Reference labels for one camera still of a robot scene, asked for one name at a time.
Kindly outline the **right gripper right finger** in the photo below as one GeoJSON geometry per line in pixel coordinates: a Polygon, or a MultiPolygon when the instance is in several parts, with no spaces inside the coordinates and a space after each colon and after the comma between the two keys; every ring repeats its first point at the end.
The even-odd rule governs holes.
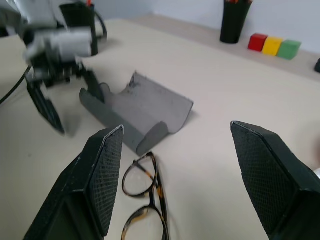
{"type": "Polygon", "coordinates": [[[242,180],[269,240],[320,240],[320,177],[276,133],[232,121],[242,180]]]}

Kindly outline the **grey open glasses case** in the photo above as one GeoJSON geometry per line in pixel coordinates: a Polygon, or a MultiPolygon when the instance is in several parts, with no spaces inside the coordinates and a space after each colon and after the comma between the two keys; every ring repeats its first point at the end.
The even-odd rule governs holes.
{"type": "Polygon", "coordinates": [[[179,132],[194,106],[191,99],[138,72],[118,94],[112,93],[106,83],[100,84],[100,89],[104,102],[82,89],[82,105],[106,128],[122,125],[124,144],[138,156],[179,132]]]}

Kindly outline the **red wooden block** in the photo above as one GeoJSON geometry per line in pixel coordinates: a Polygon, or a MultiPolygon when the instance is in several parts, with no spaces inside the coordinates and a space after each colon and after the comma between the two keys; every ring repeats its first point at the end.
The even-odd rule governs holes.
{"type": "Polygon", "coordinates": [[[249,40],[248,49],[256,52],[261,52],[263,50],[264,44],[268,35],[254,33],[249,40]]]}

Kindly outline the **tall black pen cup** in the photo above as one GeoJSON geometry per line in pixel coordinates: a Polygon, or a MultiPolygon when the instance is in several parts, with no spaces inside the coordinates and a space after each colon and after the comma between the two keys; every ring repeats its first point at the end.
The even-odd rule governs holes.
{"type": "Polygon", "coordinates": [[[223,0],[220,42],[237,44],[253,0],[223,0]]]}

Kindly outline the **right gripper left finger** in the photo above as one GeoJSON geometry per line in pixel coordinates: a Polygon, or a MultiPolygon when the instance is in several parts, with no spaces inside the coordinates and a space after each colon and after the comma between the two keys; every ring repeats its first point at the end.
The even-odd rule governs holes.
{"type": "Polygon", "coordinates": [[[92,135],[57,178],[23,240],[104,240],[118,191],[124,126],[92,135]]]}

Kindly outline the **green wooden block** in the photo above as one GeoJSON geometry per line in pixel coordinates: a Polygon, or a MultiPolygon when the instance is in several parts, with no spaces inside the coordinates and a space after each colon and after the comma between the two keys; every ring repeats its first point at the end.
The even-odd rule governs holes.
{"type": "Polygon", "coordinates": [[[302,43],[300,41],[287,39],[281,43],[276,56],[286,60],[292,60],[297,56],[301,45],[302,43]]]}

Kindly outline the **tortoiseshell glasses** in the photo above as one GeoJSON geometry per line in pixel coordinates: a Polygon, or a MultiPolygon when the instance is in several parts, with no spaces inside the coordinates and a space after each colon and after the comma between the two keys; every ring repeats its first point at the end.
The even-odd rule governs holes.
{"type": "Polygon", "coordinates": [[[143,220],[150,211],[154,211],[159,216],[162,224],[162,237],[161,240],[171,240],[169,231],[169,216],[167,201],[165,196],[165,191],[163,187],[163,181],[160,173],[160,168],[158,166],[158,161],[153,152],[148,152],[139,159],[133,160],[132,164],[126,170],[122,182],[121,188],[123,193],[133,199],[142,199],[145,197],[149,198],[149,204],[142,206],[137,209],[126,221],[122,233],[121,240],[126,240],[126,235],[129,228],[134,223],[143,220]],[[128,181],[129,173],[133,170],[138,169],[143,173],[144,176],[151,183],[148,187],[145,187],[141,192],[133,193],[126,187],[126,182],[128,181]]]}

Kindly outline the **yellow wooden block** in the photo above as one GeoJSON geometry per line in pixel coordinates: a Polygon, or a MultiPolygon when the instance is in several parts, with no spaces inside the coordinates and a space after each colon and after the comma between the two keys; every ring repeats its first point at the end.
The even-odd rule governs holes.
{"type": "Polygon", "coordinates": [[[276,56],[283,42],[280,37],[268,36],[265,40],[262,53],[265,55],[276,56]]]}

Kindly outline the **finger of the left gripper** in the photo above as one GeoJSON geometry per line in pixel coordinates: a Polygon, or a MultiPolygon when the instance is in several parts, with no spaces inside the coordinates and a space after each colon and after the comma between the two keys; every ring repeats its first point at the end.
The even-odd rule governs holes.
{"type": "Polygon", "coordinates": [[[83,73],[83,78],[87,84],[87,91],[100,102],[105,102],[104,93],[100,87],[100,84],[96,78],[96,75],[91,70],[86,70],[83,73]]]}
{"type": "Polygon", "coordinates": [[[60,134],[64,135],[61,119],[50,99],[45,98],[38,83],[27,82],[27,91],[40,115],[60,134]]]}

